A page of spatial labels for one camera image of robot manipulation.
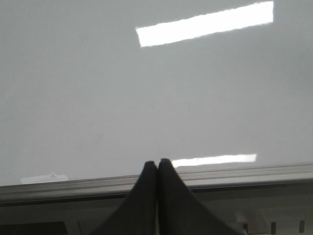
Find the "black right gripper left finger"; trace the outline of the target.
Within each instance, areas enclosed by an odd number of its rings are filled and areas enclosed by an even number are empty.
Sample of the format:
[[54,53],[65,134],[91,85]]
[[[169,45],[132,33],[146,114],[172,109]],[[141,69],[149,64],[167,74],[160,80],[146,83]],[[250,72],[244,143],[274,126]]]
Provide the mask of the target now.
[[157,167],[153,161],[148,161],[122,204],[91,234],[154,235],[156,204]]

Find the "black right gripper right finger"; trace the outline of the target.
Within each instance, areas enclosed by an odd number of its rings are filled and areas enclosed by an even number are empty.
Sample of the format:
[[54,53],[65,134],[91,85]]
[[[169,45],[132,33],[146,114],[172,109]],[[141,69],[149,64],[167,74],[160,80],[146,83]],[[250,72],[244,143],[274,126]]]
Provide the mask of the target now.
[[238,235],[187,188],[169,159],[158,165],[158,222],[161,235]]

